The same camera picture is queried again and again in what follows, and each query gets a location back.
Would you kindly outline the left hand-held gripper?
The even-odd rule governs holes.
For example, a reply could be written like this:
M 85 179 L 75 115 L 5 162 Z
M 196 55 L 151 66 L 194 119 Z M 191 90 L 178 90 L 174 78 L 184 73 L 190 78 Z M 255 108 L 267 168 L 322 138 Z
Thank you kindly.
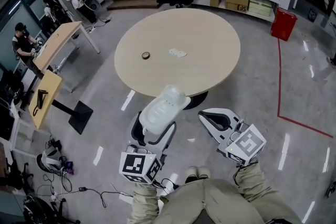
M 145 143 L 139 111 L 131 124 L 131 137 L 128 138 L 126 150 L 121 153 L 119 173 L 128 181 L 139 184 L 152 184 L 162 169 L 169 146 L 169 136 L 176 129 L 175 121 L 169 124 L 155 140 Z

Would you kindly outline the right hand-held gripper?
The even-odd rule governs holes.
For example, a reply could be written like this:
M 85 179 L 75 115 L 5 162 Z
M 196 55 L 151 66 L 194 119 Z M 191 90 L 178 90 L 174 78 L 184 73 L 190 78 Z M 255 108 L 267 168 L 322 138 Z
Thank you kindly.
M 253 125 L 230 109 L 210 108 L 198 113 L 203 127 L 219 143 L 217 151 L 242 166 L 249 165 L 263 150 L 266 139 Z M 227 138 L 228 131 L 235 129 Z

